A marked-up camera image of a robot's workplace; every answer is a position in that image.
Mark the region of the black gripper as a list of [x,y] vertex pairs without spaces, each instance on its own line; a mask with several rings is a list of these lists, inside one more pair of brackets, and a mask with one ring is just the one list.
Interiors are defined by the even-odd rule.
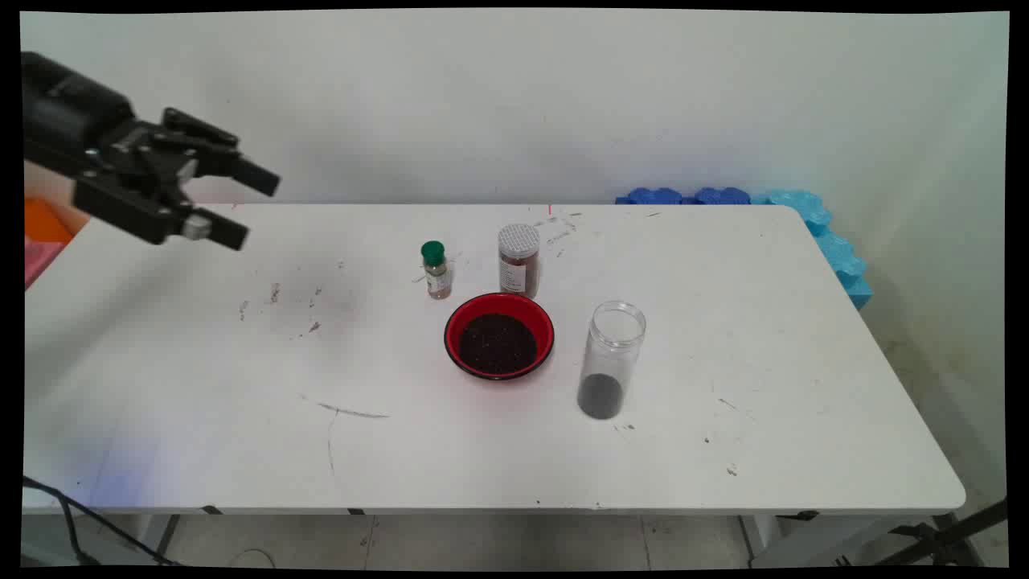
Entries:
[[217,176],[272,197],[281,177],[247,158],[224,129],[179,109],[137,117],[120,92],[23,52],[23,153],[74,181],[74,208],[159,245],[172,236],[242,249],[243,224],[196,206],[183,184]]

